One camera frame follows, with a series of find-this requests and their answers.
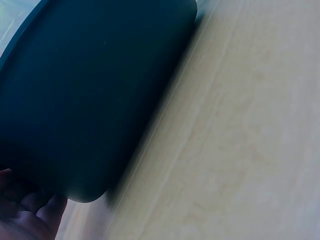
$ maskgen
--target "light wood surface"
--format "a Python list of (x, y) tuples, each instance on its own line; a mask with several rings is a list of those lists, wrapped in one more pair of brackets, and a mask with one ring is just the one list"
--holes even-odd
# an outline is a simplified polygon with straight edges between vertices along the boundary
[(320, 239), (320, 1), (212, 0), (116, 203), (57, 239)]

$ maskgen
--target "plastic container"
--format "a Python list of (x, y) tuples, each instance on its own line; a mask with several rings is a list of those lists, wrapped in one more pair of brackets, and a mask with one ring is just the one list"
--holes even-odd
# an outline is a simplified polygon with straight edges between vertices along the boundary
[(119, 180), (195, 0), (42, 0), (0, 58), (0, 165), (77, 202)]

